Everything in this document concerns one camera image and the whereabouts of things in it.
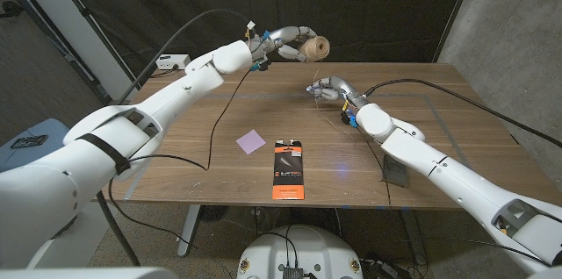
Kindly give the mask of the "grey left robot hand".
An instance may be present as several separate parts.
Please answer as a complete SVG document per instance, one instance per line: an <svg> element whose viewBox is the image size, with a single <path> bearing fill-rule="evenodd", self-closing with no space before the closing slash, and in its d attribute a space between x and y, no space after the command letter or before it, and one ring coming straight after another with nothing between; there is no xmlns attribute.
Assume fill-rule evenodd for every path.
<svg viewBox="0 0 562 279"><path fill-rule="evenodd" d="M290 42L307 40L316 37L316 32L307 26L286 26L262 36L255 35L250 42L249 50L253 61L261 61L267 58L267 54L277 51L278 54L287 59L295 61L308 61L306 55L298 49L289 46Z"/></svg>

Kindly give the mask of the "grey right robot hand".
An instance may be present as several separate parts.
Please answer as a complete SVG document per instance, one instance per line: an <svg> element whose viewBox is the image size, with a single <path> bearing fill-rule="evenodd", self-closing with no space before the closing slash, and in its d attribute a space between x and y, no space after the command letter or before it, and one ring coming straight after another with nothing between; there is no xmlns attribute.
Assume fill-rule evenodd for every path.
<svg viewBox="0 0 562 279"><path fill-rule="evenodd" d="M347 100L358 109L370 103L348 82L335 75L322 78L312 83L306 87L306 91L319 99L334 101L341 98Z"/></svg>

